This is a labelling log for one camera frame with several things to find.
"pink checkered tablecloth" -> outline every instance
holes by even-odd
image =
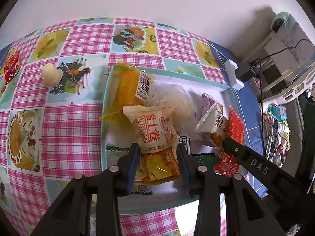
[[[196,48],[199,42],[203,46]],[[123,61],[177,72],[173,64],[180,64],[195,68],[203,81],[226,85],[224,66],[201,62],[207,50],[200,47],[207,45],[193,33],[128,18],[58,23],[11,45],[5,57],[20,51],[21,66],[5,90],[0,66],[0,183],[6,197],[0,205],[21,236],[30,235],[74,175],[101,172],[99,117],[111,67]],[[62,70],[51,89],[45,88],[42,75],[47,63]],[[10,141],[19,119],[24,138],[17,152]],[[121,215],[120,222],[127,236],[164,235],[178,228],[174,209]]]

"metal screw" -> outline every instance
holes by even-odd
[[[110,172],[117,172],[119,170],[119,167],[117,167],[117,166],[111,166],[110,168],[109,168],[109,171]]]
[[[81,179],[83,175],[81,173],[78,173],[74,176],[75,179]]]
[[[242,175],[241,175],[241,174],[238,174],[238,173],[234,174],[233,177],[234,177],[236,180],[241,180],[241,179],[243,178]]]
[[[199,167],[198,167],[198,170],[199,170],[200,172],[206,172],[208,169],[207,169],[206,166],[199,166]]]

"white wall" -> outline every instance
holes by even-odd
[[[0,49],[54,23],[105,16],[173,25],[242,57],[267,36],[280,11],[293,14],[315,42],[315,29],[296,0],[19,0],[0,28]]]

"yellow snack package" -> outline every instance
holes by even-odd
[[[141,151],[143,178],[137,184],[156,185],[180,178],[176,157],[178,137],[171,113],[162,106],[124,106],[123,114],[133,124]]]
[[[149,87],[154,79],[152,75],[140,72],[135,66],[128,63],[118,62],[115,66],[115,76],[120,76],[115,99],[105,109],[100,120],[114,121],[118,122],[121,126],[128,126],[130,122],[123,115],[122,107],[146,105]]]

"red snack package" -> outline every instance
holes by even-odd
[[[226,137],[230,137],[240,144],[243,144],[244,141],[244,123],[241,121],[232,107],[230,107]],[[235,157],[228,155],[223,150],[222,159],[215,164],[215,171],[226,176],[232,176],[238,172],[238,169],[239,163],[236,162]]]

